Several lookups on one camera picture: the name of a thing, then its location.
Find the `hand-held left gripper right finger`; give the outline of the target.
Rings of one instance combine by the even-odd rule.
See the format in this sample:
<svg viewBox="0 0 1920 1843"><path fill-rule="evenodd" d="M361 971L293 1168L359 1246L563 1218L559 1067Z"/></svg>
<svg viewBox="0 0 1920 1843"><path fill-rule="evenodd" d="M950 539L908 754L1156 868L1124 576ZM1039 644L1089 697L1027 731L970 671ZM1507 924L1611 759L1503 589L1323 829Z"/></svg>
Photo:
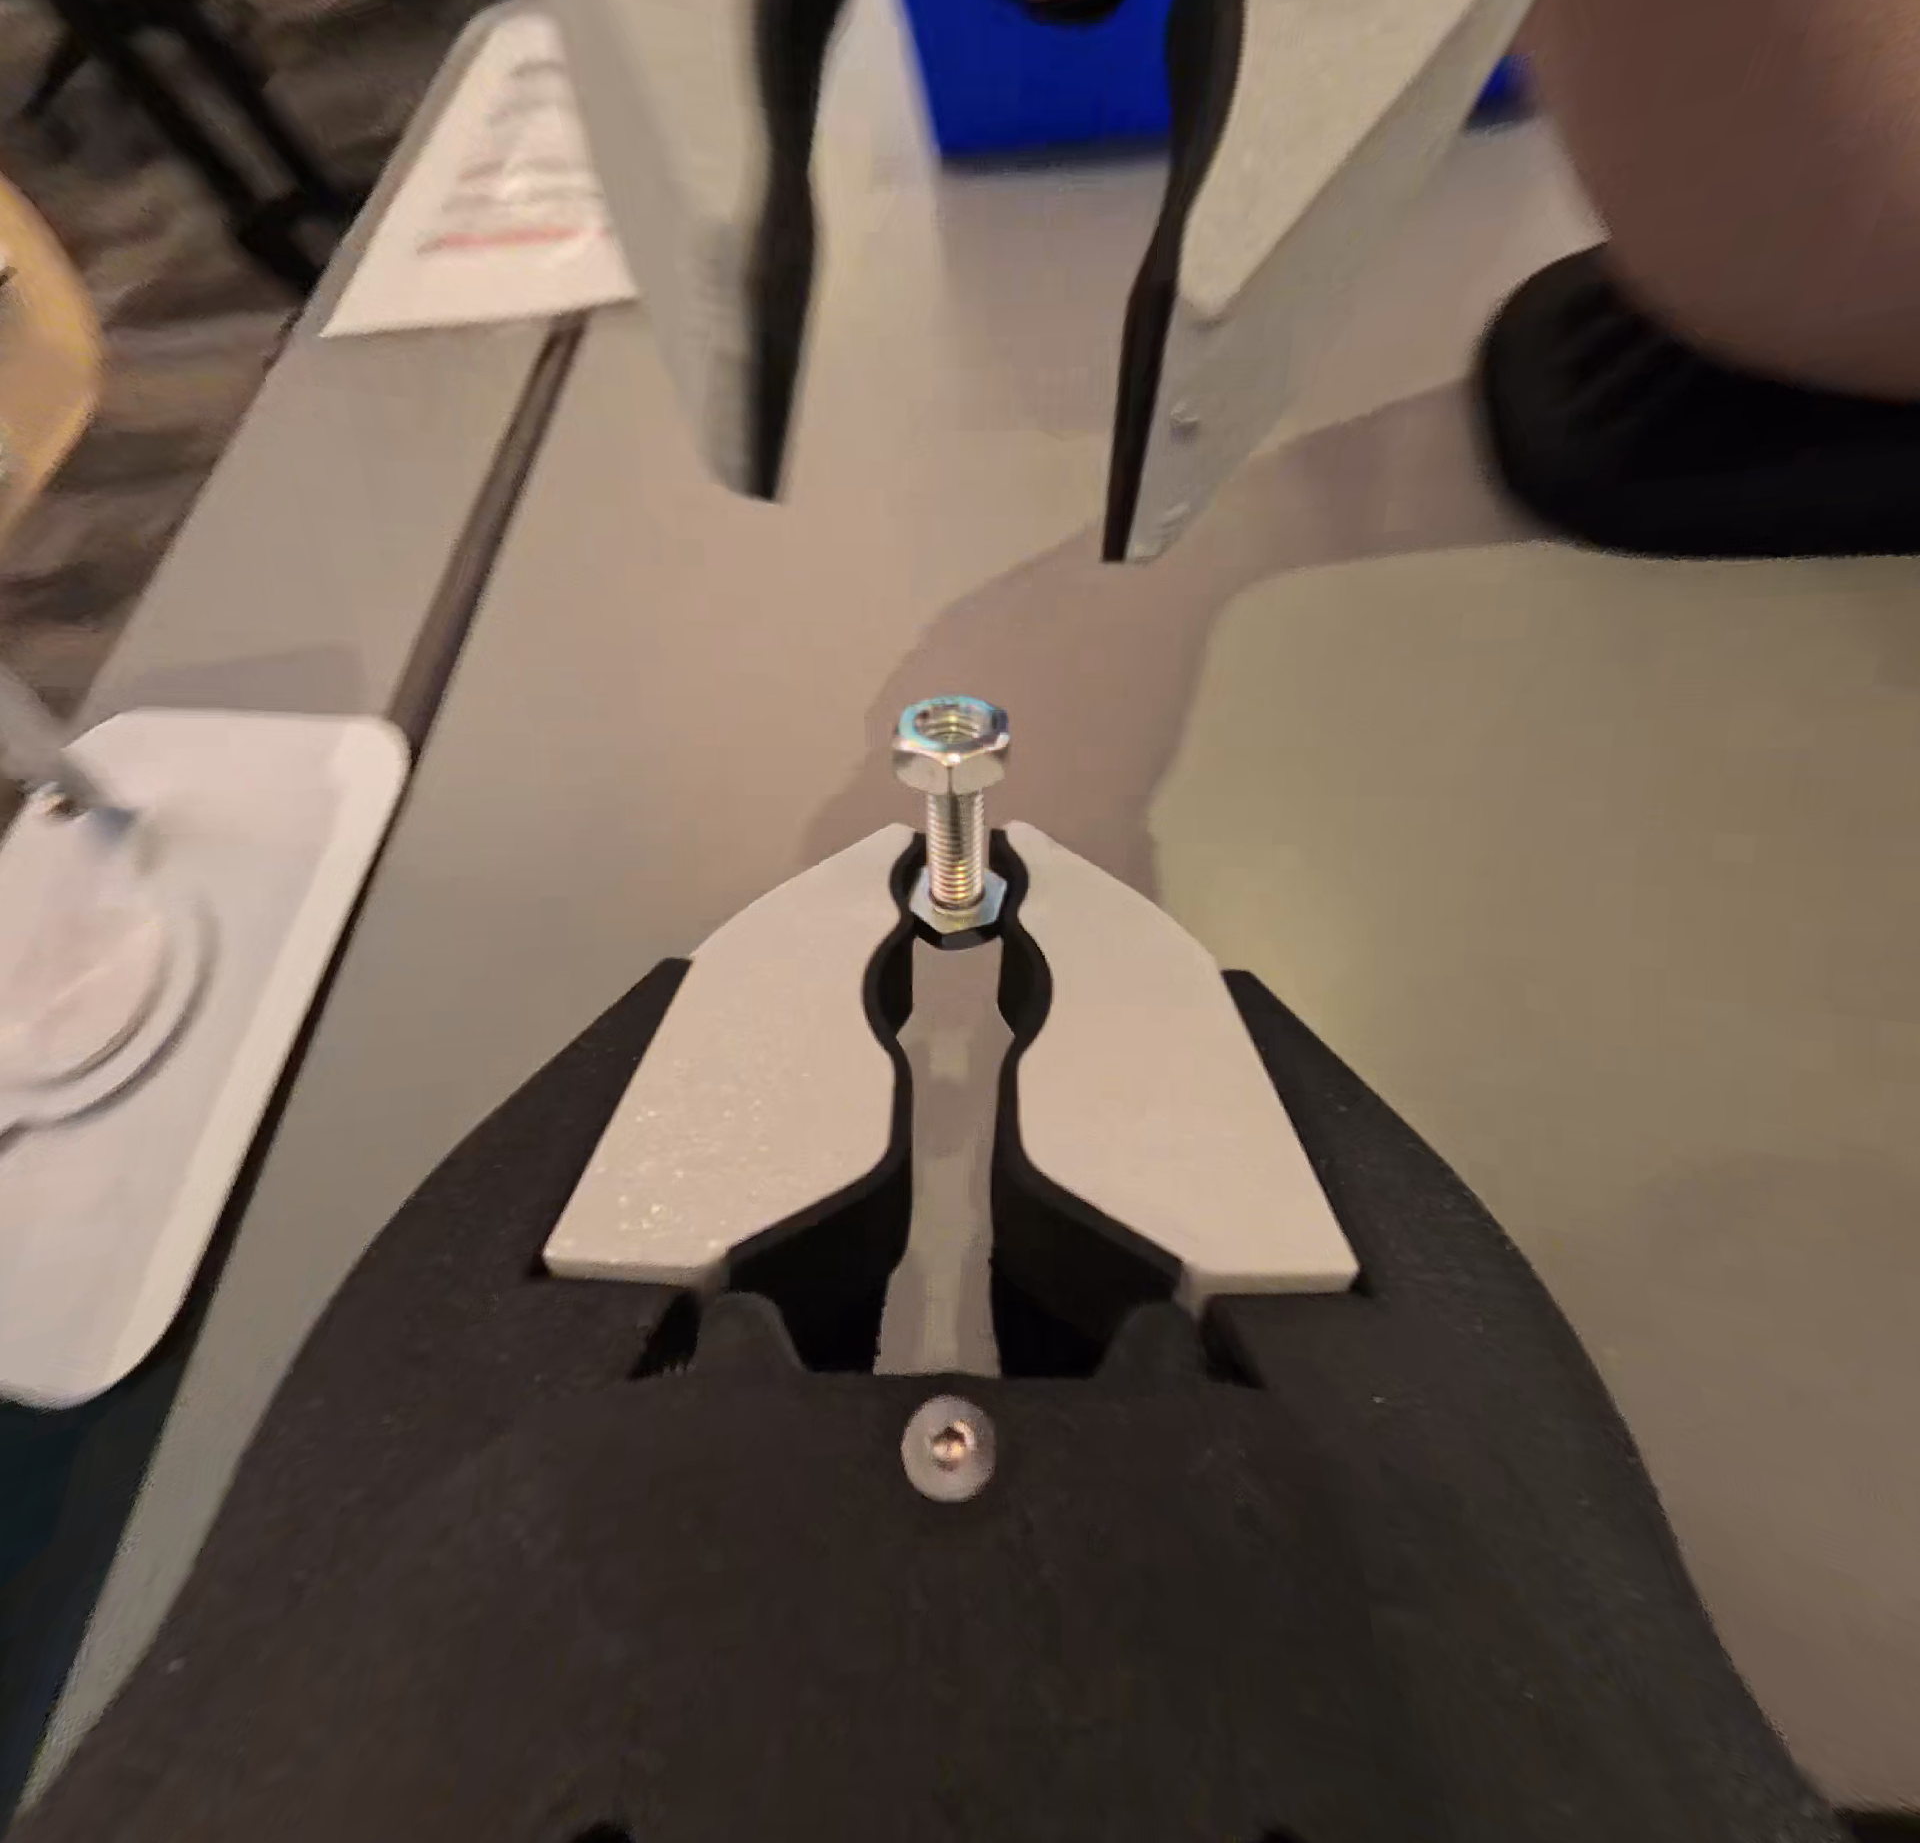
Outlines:
<svg viewBox="0 0 1920 1843"><path fill-rule="evenodd" d="M1044 1312L1342 1294L1359 1263L1229 991L1154 900L1005 832L994 1258Z"/></svg>

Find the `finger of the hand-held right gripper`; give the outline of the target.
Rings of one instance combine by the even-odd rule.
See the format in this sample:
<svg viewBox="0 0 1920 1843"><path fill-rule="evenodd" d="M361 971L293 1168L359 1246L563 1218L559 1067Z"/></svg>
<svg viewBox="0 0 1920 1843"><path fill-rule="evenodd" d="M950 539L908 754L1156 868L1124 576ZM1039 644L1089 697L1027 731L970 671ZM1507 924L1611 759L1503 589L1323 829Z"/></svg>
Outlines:
<svg viewBox="0 0 1920 1843"><path fill-rule="evenodd" d="M1282 423L1535 0L1171 0L1099 553L1164 556Z"/></svg>
<svg viewBox="0 0 1920 1843"><path fill-rule="evenodd" d="M819 266L814 133L847 0L537 2L708 469L774 501Z"/></svg>

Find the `black wrist rest pad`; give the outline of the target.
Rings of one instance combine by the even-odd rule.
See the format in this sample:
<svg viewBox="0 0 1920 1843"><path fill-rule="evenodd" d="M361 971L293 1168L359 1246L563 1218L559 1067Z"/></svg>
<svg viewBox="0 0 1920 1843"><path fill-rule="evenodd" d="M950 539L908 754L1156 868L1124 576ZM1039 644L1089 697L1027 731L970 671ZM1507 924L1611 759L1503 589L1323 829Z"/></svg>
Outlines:
<svg viewBox="0 0 1920 1843"><path fill-rule="evenodd" d="M1918 551L1918 406L1714 361L1645 317L1600 246L1538 271L1477 347L1478 437L1543 529L1671 560Z"/></svg>

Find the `person's right forearm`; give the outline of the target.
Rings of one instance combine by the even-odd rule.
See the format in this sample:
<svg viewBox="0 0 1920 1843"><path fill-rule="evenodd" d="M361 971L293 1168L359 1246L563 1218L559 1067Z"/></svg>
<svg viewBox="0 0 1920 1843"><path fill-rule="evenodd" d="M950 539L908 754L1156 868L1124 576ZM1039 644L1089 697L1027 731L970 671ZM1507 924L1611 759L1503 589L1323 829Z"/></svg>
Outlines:
<svg viewBox="0 0 1920 1843"><path fill-rule="evenodd" d="M1918 0L1538 0L1524 51L1642 312L1916 401Z"/></svg>

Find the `white board stand base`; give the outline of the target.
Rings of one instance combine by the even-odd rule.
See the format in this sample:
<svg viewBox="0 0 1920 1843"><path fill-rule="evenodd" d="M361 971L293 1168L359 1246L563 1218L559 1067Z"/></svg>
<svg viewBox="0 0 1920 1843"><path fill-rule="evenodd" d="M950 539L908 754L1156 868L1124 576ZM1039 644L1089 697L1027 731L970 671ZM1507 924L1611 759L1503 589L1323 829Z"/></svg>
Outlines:
<svg viewBox="0 0 1920 1843"><path fill-rule="evenodd" d="M410 776L372 717L5 675L3 1395L88 1405L178 1319Z"/></svg>

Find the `silver hex bolt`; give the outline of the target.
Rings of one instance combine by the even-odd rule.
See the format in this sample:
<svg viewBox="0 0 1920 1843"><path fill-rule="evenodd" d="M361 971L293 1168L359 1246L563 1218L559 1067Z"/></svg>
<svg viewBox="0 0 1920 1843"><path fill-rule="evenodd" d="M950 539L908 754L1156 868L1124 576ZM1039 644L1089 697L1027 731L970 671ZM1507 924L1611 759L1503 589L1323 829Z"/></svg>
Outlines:
<svg viewBox="0 0 1920 1843"><path fill-rule="evenodd" d="M929 870L931 897L942 904L983 895L993 870L987 796L1005 781L1009 751L1005 712L980 697L919 700L900 715L892 767L921 800L921 870Z"/></svg>

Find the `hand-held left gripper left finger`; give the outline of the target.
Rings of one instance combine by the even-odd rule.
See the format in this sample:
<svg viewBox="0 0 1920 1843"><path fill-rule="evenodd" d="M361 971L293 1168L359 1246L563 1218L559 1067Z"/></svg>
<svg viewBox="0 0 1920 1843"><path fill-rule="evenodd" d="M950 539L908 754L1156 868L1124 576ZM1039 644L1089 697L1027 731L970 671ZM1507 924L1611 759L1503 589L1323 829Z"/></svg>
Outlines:
<svg viewBox="0 0 1920 1843"><path fill-rule="evenodd" d="M711 1288L880 1162L895 1063L864 988L910 845L885 825L695 949L547 1236L552 1275Z"/></svg>

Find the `blue plastic bin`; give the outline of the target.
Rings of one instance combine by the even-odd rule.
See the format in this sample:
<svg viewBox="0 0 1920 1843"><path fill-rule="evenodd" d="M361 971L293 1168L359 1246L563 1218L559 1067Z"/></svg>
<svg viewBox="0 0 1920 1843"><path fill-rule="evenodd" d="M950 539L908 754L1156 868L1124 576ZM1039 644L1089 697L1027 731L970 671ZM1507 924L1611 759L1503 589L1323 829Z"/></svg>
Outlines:
<svg viewBox="0 0 1920 1843"><path fill-rule="evenodd" d="M1524 5L1513 0L900 0L945 162L1143 146L1224 67L1222 155L1340 156L1425 70L1460 120Z"/></svg>

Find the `laminated paper sheet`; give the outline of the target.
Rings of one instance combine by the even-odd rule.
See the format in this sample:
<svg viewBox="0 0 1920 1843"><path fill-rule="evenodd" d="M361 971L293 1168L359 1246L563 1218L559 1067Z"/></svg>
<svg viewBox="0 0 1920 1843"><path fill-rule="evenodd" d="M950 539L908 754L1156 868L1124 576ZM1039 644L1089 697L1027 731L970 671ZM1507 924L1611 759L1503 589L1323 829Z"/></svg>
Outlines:
<svg viewBox="0 0 1920 1843"><path fill-rule="evenodd" d="M559 34L530 8L477 41L324 336L556 319L634 297Z"/></svg>

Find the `wooden instruction board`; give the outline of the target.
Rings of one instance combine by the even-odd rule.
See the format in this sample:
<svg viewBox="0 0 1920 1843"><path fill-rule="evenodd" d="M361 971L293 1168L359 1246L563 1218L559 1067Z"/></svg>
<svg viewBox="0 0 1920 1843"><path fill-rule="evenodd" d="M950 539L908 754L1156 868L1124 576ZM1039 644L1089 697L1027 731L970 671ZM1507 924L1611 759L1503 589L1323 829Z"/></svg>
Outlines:
<svg viewBox="0 0 1920 1843"><path fill-rule="evenodd" d="M84 440L104 332L84 275L37 206L3 182L3 540Z"/></svg>

